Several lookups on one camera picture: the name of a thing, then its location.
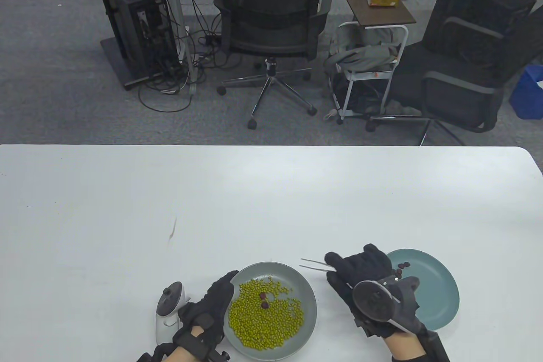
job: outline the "wrist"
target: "wrist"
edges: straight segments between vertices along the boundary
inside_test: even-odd
[[[384,343],[397,361],[411,360],[426,355],[423,345],[413,334],[396,332],[390,337],[384,338]]]
[[[193,337],[197,337],[203,332],[204,332],[204,329],[202,327],[192,327],[192,329],[190,330],[190,333],[192,334]],[[186,349],[180,346],[177,347],[177,349],[174,351],[174,354],[176,354],[175,360],[179,360],[182,362],[196,362],[197,361],[196,357],[193,354],[191,354]]]

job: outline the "gray plate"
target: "gray plate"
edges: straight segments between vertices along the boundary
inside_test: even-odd
[[[304,325],[302,325],[300,331],[298,331],[295,336],[285,341],[285,344],[280,348],[257,351],[243,346],[238,337],[236,337],[236,334],[230,327],[230,307],[228,307],[227,313],[224,316],[224,335],[228,338],[232,346],[245,356],[263,361],[287,358],[300,350],[313,333],[316,323],[316,300],[311,286],[303,275],[292,267],[282,263],[264,261],[262,263],[255,263],[237,273],[231,280],[234,285],[234,296],[232,301],[239,297],[240,284],[256,278],[267,279],[268,277],[271,277],[274,281],[279,281],[283,286],[292,289],[292,293],[289,294],[289,297],[301,300],[302,310],[304,310]]]

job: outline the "chair armrest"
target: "chair armrest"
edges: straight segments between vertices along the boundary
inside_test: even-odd
[[[438,82],[442,82],[442,83],[447,83],[459,89],[469,90],[471,92],[475,92],[480,95],[486,96],[485,100],[487,102],[487,106],[485,108],[485,115],[482,122],[482,127],[469,126],[466,123],[460,123],[456,121],[456,119],[452,119],[452,118],[446,119],[442,117],[443,112],[438,114],[439,117],[434,116],[428,109],[428,95],[429,95],[428,81],[430,79],[438,81]],[[439,73],[436,71],[428,71],[427,73],[425,73],[425,75],[423,75],[423,78],[421,80],[421,94],[422,94],[421,110],[423,112],[423,116],[437,119],[437,120],[444,120],[447,123],[450,123],[452,125],[460,127],[461,129],[465,129],[471,132],[483,133],[483,132],[492,130],[494,126],[496,125],[498,110],[500,109],[502,100],[504,98],[504,89],[476,85],[474,83],[463,81],[462,79],[445,75],[443,73]]]
[[[213,0],[213,5],[221,12],[221,50],[228,55],[230,52],[232,16],[230,10],[224,6],[223,0]]]
[[[423,75],[422,78],[423,93],[426,93],[427,82],[429,79],[435,79],[436,81],[448,83],[454,86],[458,86],[459,88],[464,88],[467,90],[471,90],[472,92],[482,93],[485,95],[492,95],[497,91],[496,88],[487,88],[484,86],[475,85],[471,82],[463,81],[462,79],[458,79],[453,76],[445,75],[444,73],[428,71]]]
[[[481,26],[479,26],[477,24],[473,24],[472,22],[467,22],[467,21],[465,21],[465,20],[463,20],[461,18],[458,18],[458,17],[449,17],[445,21],[443,21],[442,30],[445,29],[445,26],[447,24],[456,24],[456,25],[459,25],[461,27],[468,28],[468,29],[473,30],[473,31],[477,31],[477,32],[479,32],[481,34],[486,34],[486,35],[489,35],[489,36],[493,36],[494,38],[497,38],[497,39],[504,39],[504,36],[502,34],[500,34],[499,32],[489,30],[488,28],[481,27]]]
[[[320,1],[320,10],[316,15],[324,15],[330,12],[332,7],[332,0],[321,0]]]
[[[320,10],[310,15],[307,28],[307,59],[312,61],[316,58],[316,49],[319,43],[319,35],[326,26],[326,17],[330,12],[332,0],[321,0]]]

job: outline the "hand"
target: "hand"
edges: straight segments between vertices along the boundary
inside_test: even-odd
[[[326,273],[330,286],[339,294],[347,304],[355,320],[365,321],[368,318],[360,312],[353,301],[353,287],[364,280],[378,281],[394,274],[392,262],[374,245],[364,246],[364,251],[358,255],[352,255],[343,259],[334,252],[324,256],[324,261],[336,271]],[[375,327],[372,332],[379,337],[389,337],[397,330],[389,323],[372,322]]]
[[[230,280],[238,273],[233,270],[214,282],[207,294],[197,303],[189,302],[178,311],[183,327],[175,336],[180,336],[193,327],[201,326],[198,335],[207,346],[215,349],[224,337],[224,314],[234,294]]]

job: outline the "vr controller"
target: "vr controller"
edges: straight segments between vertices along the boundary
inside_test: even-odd
[[[365,318],[363,321],[355,319],[356,325],[370,337],[375,330],[373,321],[390,323],[401,331],[416,335],[433,362],[449,362],[439,335],[428,331],[415,316],[419,308],[415,290],[419,284],[417,277],[400,280],[393,275],[379,281],[358,283],[353,288],[353,301]]]
[[[185,287],[181,282],[172,283],[164,289],[157,305],[157,321],[155,325],[157,345],[171,342],[172,337],[180,328],[177,311],[187,301]]]

